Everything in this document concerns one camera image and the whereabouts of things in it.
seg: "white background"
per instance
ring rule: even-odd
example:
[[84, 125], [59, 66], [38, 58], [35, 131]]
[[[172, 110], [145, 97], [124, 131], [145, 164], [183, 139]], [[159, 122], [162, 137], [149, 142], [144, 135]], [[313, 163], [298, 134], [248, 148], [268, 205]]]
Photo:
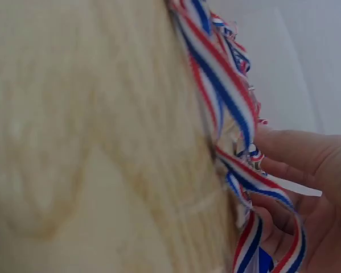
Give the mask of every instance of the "white background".
[[261, 115], [278, 129], [341, 134], [341, 0], [208, 0], [236, 20]]

